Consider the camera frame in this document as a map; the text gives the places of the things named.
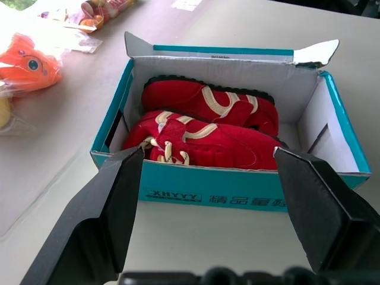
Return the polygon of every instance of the shoe box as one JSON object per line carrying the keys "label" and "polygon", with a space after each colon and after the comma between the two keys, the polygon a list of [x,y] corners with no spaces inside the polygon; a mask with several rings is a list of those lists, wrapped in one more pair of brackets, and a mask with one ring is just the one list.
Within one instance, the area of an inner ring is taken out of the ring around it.
{"label": "shoe box", "polygon": [[[326,66],[339,41],[301,50],[151,45],[125,33],[131,58],[91,149],[100,167],[120,151],[143,115],[144,84],[179,75],[208,84],[270,94],[280,120],[279,139],[326,160],[351,189],[371,170]],[[183,166],[144,160],[140,200],[286,211],[276,171]]]}

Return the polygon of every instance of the cardboard flap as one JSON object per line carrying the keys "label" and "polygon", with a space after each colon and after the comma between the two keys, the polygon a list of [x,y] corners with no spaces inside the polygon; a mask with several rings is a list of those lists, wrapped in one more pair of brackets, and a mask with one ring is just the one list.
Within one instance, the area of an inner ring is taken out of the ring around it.
{"label": "cardboard flap", "polygon": [[320,68],[326,66],[339,46],[339,40],[317,43],[300,50],[255,49],[247,47],[196,47],[151,45],[125,32],[126,53],[137,56],[178,56],[197,58],[245,59],[252,61],[282,62],[297,66]]}
{"label": "cardboard flap", "polygon": [[338,49],[339,40],[317,43],[304,49],[294,51],[293,63],[309,67],[324,67]]}
{"label": "cardboard flap", "polygon": [[130,58],[153,55],[153,45],[147,43],[145,40],[142,40],[127,31],[124,33],[124,39],[126,54]]}

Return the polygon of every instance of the white label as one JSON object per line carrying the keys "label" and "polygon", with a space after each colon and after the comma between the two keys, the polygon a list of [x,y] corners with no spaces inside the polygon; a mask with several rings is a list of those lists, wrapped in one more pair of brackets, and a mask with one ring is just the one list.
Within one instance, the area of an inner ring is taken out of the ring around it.
{"label": "white label", "polygon": [[202,0],[176,0],[172,4],[172,8],[186,11],[194,11],[194,9],[202,2]]}

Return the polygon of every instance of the cream shoelace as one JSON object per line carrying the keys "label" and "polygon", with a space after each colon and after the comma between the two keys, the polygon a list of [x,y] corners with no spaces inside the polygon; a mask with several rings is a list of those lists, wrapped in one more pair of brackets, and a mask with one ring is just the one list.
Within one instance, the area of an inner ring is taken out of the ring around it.
{"label": "cream shoelace", "polygon": [[[140,146],[143,149],[149,149],[152,146],[158,147],[159,145],[157,144],[157,141],[150,135],[147,137]],[[172,143],[170,141],[165,141],[165,151],[164,151],[164,156],[158,156],[157,161],[158,162],[166,162],[166,163],[174,163],[174,164],[184,164],[184,165],[189,165],[189,154],[185,151],[180,151],[179,154],[183,157],[184,162],[182,163],[178,159],[176,159],[176,162],[173,162],[173,157],[172,157]]]}

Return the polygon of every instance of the red suede shoe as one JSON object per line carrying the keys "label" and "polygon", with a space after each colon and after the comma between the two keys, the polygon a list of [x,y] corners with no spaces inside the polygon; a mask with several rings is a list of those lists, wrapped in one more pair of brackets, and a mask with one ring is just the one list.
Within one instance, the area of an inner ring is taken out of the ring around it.
{"label": "red suede shoe", "polygon": [[169,111],[144,115],[123,149],[141,145],[158,162],[238,169],[277,169],[274,147],[283,144],[253,129],[205,123]]}
{"label": "red suede shoe", "polygon": [[265,92],[206,85],[185,77],[151,78],[141,97],[146,111],[174,110],[202,121],[253,128],[278,135],[274,100]]}

